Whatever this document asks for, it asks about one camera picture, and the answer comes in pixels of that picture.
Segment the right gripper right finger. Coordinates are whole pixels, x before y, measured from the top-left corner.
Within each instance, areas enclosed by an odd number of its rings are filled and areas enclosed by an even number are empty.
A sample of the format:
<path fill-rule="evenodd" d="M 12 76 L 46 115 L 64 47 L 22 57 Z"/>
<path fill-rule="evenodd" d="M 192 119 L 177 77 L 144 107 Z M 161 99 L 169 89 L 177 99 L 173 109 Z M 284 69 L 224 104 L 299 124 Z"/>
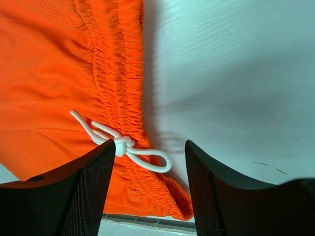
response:
<path fill-rule="evenodd" d="M 185 144 L 189 190 L 199 236 L 312 236 L 315 181 L 273 185 L 246 176 Z"/>

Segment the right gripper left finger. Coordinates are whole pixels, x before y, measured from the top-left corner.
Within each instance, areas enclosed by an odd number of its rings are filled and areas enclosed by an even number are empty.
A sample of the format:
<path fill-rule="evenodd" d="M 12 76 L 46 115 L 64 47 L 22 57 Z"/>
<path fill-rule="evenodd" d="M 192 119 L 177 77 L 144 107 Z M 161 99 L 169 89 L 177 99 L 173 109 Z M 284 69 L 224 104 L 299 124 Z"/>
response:
<path fill-rule="evenodd" d="M 26 181 L 0 185 L 2 236 L 98 235 L 116 147 L 87 154 Z"/>

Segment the orange shorts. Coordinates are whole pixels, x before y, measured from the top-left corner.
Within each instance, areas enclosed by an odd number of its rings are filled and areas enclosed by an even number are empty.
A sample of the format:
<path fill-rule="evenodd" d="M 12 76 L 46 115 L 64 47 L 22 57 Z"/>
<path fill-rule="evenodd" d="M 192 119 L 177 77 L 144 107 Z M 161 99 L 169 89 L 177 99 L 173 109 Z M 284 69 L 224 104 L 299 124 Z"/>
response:
<path fill-rule="evenodd" d="M 0 162 L 27 180 L 96 147 L 91 126 L 152 145 L 142 122 L 143 1 L 0 3 Z"/>

